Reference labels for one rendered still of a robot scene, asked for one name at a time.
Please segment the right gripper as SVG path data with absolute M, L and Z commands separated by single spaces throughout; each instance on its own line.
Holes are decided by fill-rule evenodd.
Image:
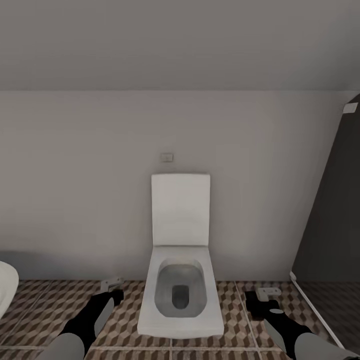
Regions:
M 263 318 L 262 311 L 263 311 L 263 308 L 266 306 L 272 306 L 272 307 L 279 308 L 279 303 L 276 299 L 269 300 L 269 301 L 260 301 L 260 300 L 248 301 L 248 300 L 246 300 L 245 304 L 246 304 L 247 311 L 250 312 L 254 318 Z M 264 318 L 263 318 L 263 320 L 264 320 Z

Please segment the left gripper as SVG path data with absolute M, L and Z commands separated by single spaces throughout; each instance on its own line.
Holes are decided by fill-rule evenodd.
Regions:
M 114 306 L 118 306 L 122 300 L 124 300 L 124 292 L 120 292 L 120 290 L 116 290 L 113 292 L 107 292 L 109 297 L 113 297 Z

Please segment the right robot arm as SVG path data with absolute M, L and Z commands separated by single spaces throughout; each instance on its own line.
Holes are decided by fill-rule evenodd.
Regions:
M 280 309 L 278 287 L 258 288 L 259 300 L 246 300 L 246 309 L 254 318 L 263 318 L 269 337 L 293 360 L 360 360 L 360 355 L 342 349 L 314 334 L 306 325 L 295 322 Z

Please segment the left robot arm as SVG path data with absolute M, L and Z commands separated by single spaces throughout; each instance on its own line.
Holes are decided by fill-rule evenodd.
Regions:
M 100 293 L 91 296 L 87 306 L 66 323 L 63 331 L 34 360 L 84 360 L 114 307 L 124 300 L 124 292 L 110 292 L 109 289 L 124 282 L 123 277 L 101 281 Z

